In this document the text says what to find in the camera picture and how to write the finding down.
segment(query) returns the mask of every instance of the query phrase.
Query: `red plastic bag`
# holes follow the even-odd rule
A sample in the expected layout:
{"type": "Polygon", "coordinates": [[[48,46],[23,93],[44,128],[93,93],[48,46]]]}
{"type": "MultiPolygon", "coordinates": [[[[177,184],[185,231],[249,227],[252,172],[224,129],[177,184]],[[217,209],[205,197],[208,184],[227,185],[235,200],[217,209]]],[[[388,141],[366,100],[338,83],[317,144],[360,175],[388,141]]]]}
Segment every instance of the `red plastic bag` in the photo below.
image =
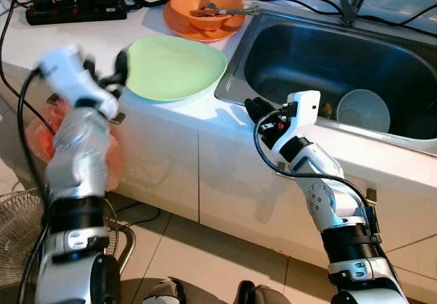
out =
{"type": "MultiPolygon", "coordinates": [[[[68,111],[66,102],[58,99],[56,105],[46,104],[41,115],[56,132],[68,111]]],[[[26,127],[25,134],[31,151],[39,159],[48,163],[53,157],[53,135],[48,128],[37,118],[26,127]]],[[[107,152],[107,191],[117,188],[124,172],[122,148],[113,135],[110,135],[110,138],[111,143],[107,152]]]]}

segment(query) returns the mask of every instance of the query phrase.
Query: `white cabinet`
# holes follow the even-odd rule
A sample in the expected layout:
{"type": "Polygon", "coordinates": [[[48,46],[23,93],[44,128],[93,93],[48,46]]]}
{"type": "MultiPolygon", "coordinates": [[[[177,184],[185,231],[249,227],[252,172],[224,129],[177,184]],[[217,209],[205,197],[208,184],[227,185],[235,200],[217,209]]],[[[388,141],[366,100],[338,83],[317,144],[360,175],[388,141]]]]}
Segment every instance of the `white cabinet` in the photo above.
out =
{"type": "MultiPolygon", "coordinates": [[[[368,188],[376,190],[382,247],[407,283],[408,296],[431,303],[436,296],[432,287],[437,240],[417,241],[436,233],[435,189],[410,193],[375,184],[365,176],[346,177],[364,194],[368,188]]],[[[302,191],[293,180],[267,167],[251,134],[237,130],[220,137],[199,132],[199,198],[202,224],[327,267],[322,239],[302,191]]]]}
{"type": "Polygon", "coordinates": [[[126,119],[112,130],[126,171],[116,192],[198,221],[197,130],[159,118],[156,107],[133,100],[122,101],[120,110],[126,119]]]}
{"type": "Polygon", "coordinates": [[[200,222],[286,254],[298,186],[260,159],[250,134],[199,131],[200,222]]]}

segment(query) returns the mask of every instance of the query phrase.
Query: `cabinet door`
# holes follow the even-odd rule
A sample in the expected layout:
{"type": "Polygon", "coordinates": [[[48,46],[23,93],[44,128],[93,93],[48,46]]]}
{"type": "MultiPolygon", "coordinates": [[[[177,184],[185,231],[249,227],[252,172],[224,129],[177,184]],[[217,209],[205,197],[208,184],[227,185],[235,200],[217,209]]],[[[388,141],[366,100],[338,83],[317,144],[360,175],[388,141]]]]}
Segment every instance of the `cabinet door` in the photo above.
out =
{"type": "Polygon", "coordinates": [[[261,160],[251,134],[199,131],[199,193],[202,224],[290,254],[301,191],[261,160]]]}
{"type": "Polygon", "coordinates": [[[376,190],[376,214],[386,252],[436,234],[437,189],[424,187],[421,192],[411,193],[396,186],[375,184],[365,176],[347,176],[347,179],[364,194],[367,189],[376,190]]]}
{"type": "Polygon", "coordinates": [[[126,166],[116,192],[198,221],[197,130],[157,118],[141,99],[124,100],[126,119],[113,127],[126,166]]]}
{"type": "Polygon", "coordinates": [[[402,286],[420,290],[417,299],[426,303],[437,303],[437,236],[418,240],[415,243],[387,253],[396,267],[399,277],[415,272],[418,282],[402,280],[402,286]]]}

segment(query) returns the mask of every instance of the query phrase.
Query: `green plate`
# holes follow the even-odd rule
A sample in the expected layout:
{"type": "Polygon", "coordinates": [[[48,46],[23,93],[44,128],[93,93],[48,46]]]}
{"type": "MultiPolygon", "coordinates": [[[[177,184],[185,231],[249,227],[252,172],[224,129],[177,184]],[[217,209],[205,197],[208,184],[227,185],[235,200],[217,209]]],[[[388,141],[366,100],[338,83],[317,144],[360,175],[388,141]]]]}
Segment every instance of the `green plate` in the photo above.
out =
{"type": "Polygon", "coordinates": [[[188,98],[216,83],[225,73],[226,56],[206,44],[153,35],[128,50],[128,88],[159,101],[188,98]]]}

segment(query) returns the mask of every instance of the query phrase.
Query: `white countertop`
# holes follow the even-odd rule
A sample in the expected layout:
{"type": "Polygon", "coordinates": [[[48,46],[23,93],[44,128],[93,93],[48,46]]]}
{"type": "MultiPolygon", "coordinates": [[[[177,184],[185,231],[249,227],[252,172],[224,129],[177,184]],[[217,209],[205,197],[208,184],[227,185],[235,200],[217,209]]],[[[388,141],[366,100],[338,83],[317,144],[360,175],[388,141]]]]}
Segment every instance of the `white countertop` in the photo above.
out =
{"type": "MultiPolygon", "coordinates": [[[[321,17],[298,8],[290,8],[290,11],[315,19],[321,17]]],[[[162,8],[143,8],[131,12],[127,20],[36,27],[29,26],[23,10],[17,8],[3,45],[3,61],[31,69],[44,51],[65,44],[78,44],[85,54],[96,58],[97,69],[108,74],[115,56],[135,40],[153,33],[174,36],[167,28],[162,12],[162,8]]],[[[236,35],[209,45],[224,52],[229,61],[248,23],[236,35]]],[[[435,43],[430,37],[406,30],[394,30],[361,21],[357,27],[435,43]]],[[[222,136],[232,133],[232,130],[252,133],[253,123],[244,107],[215,98],[214,90],[215,87],[212,87],[192,98],[167,103],[152,102],[126,90],[120,100],[120,111],[153,113],[222,136]]],[[[313,126],[307,138],[319,143],[338,159],[347,174],[401,188],[408,187],[411,191],[422,191],[424,186],[431,191],[437,188],[437,158],[320,126],[313,126]]]]}

